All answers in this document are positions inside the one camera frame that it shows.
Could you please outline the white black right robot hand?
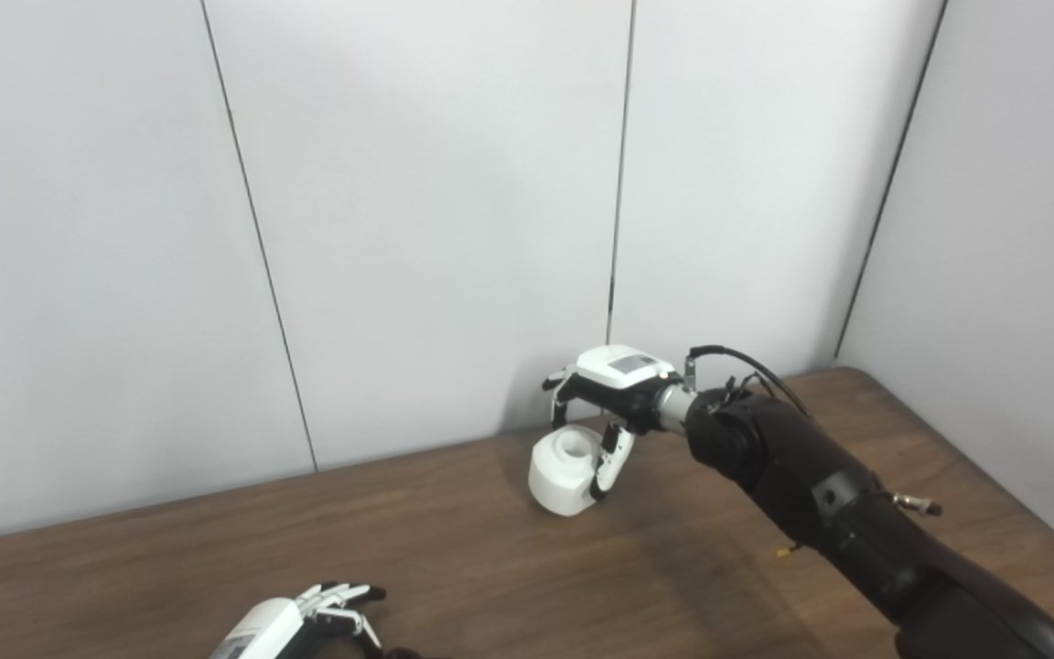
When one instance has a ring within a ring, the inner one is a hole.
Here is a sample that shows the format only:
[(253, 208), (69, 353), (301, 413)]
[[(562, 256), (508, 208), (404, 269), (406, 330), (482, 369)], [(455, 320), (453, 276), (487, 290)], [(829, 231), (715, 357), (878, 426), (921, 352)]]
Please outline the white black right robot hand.
[[(624, 345), (585, 351), (541, 385), (551, 394), (551, 434), (532, 451), (530, 488), (548, 512), (574, 516), (614, 488), (637, 438), (650, 431), (684, 434), (698, 396), (672, 363)], [(570, 423), (570, 402), (614, 416), (601, 434)]]

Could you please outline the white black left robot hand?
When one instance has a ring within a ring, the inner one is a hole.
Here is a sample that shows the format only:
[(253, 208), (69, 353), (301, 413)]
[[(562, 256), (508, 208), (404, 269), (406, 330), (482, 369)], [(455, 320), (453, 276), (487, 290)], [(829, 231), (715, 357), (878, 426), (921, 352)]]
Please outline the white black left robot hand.
[(349, 638), (364, 658), (382, 658), (383, 643), (360, 605), (386, 600), (386, 589), (323, 581), (293, 598), (268, 598), (248, 610), (210, 658), (315, 658)]

